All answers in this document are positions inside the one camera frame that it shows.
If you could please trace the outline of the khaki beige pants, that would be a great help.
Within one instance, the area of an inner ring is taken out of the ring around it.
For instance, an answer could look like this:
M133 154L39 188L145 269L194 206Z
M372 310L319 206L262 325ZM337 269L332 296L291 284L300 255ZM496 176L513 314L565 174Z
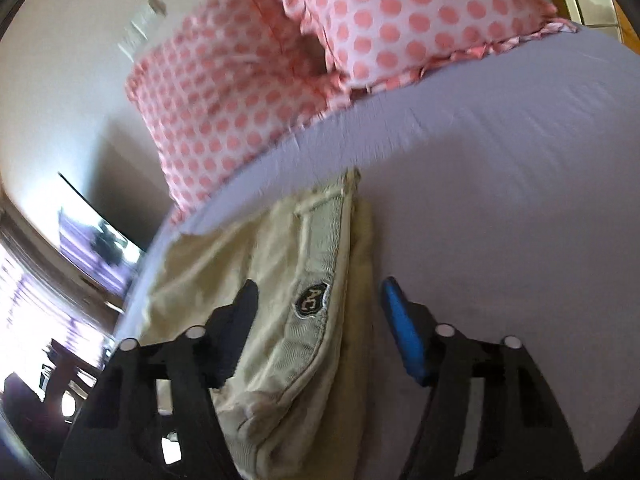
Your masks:
M373 226L359 172L279 200L167 249L140 325L174 339L230 304L246 281L258 308L232 376L212 397L247 479L350 479L364 422L373 307Z

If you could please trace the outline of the lavender bed sheet mattress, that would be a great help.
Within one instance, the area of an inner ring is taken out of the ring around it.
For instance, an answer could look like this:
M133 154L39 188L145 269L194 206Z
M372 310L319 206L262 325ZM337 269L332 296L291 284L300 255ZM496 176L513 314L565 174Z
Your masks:
M258 156L204 234L361 171L374 276L466 336L517 336L584 477L639 474L639 59L590 29L436 70Z

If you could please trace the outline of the left pink polka-dot pillow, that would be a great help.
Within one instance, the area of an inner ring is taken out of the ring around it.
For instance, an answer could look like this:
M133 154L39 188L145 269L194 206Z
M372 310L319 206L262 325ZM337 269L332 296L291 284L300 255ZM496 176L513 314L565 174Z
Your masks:
M126 93L155 143L175 223L291 131L350 103L279 0L204 1L134 63Z

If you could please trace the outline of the pink polka-dot pillow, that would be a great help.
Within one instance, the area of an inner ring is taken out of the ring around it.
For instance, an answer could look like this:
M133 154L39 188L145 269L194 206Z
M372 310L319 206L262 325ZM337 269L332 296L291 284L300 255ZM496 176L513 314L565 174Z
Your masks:
M280 0L346 92L393 89L574 25L544 0Z
M279 0L204 1L134 63L126 93L155 143L175 223L291 131L350 103Z

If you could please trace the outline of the right pink polka-dot pillow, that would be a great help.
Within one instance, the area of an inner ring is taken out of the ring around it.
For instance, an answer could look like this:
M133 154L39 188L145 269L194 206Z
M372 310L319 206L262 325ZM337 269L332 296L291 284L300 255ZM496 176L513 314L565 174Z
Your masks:
M544 0L280 0L346 92L393 89L574 25Z

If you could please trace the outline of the dark framed wall mirror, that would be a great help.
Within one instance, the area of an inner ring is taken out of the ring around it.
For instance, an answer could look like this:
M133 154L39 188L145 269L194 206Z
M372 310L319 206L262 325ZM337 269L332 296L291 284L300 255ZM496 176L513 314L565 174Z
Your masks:
M119 300L138 277L144 252L108 223L60 172L58 251L86 276Z

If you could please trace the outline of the white wall light switch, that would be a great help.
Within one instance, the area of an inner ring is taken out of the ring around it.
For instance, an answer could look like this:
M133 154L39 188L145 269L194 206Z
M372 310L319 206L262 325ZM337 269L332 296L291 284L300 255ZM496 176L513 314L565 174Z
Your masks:
M125 25L122 38L118 42L119 50L134 62L138 53L149 42L154 32L166 18L167 8L163 0L146 0Z

